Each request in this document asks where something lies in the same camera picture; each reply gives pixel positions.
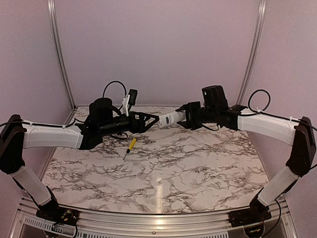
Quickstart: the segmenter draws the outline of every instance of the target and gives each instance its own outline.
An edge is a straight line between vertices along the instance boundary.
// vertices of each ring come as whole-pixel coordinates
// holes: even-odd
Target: vertical metal pole
[[[267,2],[267,0],[260,0],[258,17],[257,17],[257,22],[256,22],[256,29],[255,29],[254,38],[253,38],[253,44],[252,44],[251,53],[250,53],[248,65],[246,68],[246,72],[244,74],[244,78],[243,78],[240,92],[238,95],[237,104],[243,103],[243,99],[245,97],[245,94],[246,94],[246,91],[247,91],[247,88],[248,88],[248,85],[250,82],[254,61],[255,61],[255,58],[257,56],[257,52],[258,52],[259,45],[260,45],[260,39],[261,39],[261,34],[262,34],[262,29],[263,29],[263,24],[264,24],[265,10],[266,10],[266,2]]]
[[[68,76],[67,76],[67,72],[66,72],[66,68],[65,68],[63,54],[62,54],[62,50],[61,50],[61,46],[60,46],[56,12],[55,12],[55,1],[48,0],[48,7],[49,7],[49,16],[50,16],[50,21],[51,21],[52,33],[53,33],[53,40],[54,40],[55,50],[56,50],[56,54],[57,54],[59,69],[60,69],[61,76],[62,76],[62,81],[63,81],[65,91],[67,94],[68,102],[69,102],[72,110],[74,110],[76,108],[76,105],[75,105],[73,94],[71,92],[70,84],[68,81]]]

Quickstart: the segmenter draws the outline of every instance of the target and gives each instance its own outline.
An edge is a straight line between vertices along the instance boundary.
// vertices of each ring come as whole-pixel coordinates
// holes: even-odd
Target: marble table
[[[171,107],[133,107],[162,115]],[[84,120],[88,108],[75,117]],[[132,138],[137,143],[123,159]],[[131,213],[192,213],[249,204],[267,182],[245,132],[153,126],[90,151],[57,148],[43,178],[61,204]]]

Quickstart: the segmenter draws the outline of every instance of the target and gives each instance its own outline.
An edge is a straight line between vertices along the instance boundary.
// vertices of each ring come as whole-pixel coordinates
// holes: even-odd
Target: white marble surface
[[[134,107],[161,115],[169,107]],[[88,108],[76,118],[84,120]],[[132,138],[137,143],[123,160]],[[58,148],[43,182],[59,203],[131,213],[191,213],[248,205],[268,179],[248,136],[178,125],[127,141],[105,137],[91,151]]]

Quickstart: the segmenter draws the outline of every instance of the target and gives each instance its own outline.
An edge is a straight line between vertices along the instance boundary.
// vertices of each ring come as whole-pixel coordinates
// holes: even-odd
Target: screwdriver
[[[123,160],[125,159],[125,157],[127,156],[127,154],[130,153],[130,151],[132,150],[132,148],[134,147],[135,143],[137,142],[136,138],[133,138],[131,144],[129,145],[129,148],[127,149],[127,152],[125,153],[125,156],[123,157]]]

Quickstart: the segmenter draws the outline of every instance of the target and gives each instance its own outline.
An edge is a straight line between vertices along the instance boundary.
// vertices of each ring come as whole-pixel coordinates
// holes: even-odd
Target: white arm segment
[[[163,128],[179,121],[185,120],[185,112],[172,112],[159,117],[158,126]]]
[[[244,109],[241,114],[253,114],[249,109]],[[278,139],[288,145],[293,145],[295,128],[299,123],[273,118],[266,115],[255,115],[251,117],[238,116],[238,129],[267,135]]]
[[[28,167],[22,166],[17,172],[10,174],[34,200],[41,206],[51,201],[51,194],[47,187]]]
[[[67,128],[23,124],[26,129],[23,148],[69,147],[78,149],[83,140],[80,129],[73,125]]]
[[[285,166],[259,193],[258,200],[265,207],[270,205],[293,182],[295,182],[298,179],[298,177],[298,175],[292,173],[289,167]]]

